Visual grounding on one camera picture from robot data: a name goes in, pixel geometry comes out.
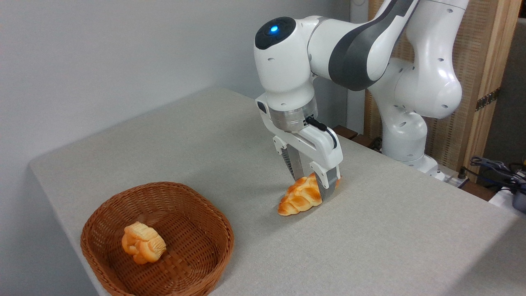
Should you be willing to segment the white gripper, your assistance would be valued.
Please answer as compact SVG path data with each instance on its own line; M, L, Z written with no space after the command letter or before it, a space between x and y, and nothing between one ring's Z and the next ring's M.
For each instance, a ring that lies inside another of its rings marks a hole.
M303 109L293 111L293 127L299 130L278 129L271 120L271 116L278 112L267 105L265 94L256 99L256 105L265 127L275 135L275 148L294 180L305 176L301 165L301 155L304 155L311 160L309 166L314 171L321 199L324 201L330 198L341 178L339 165L343 161L336 133L314 117L304 117Z

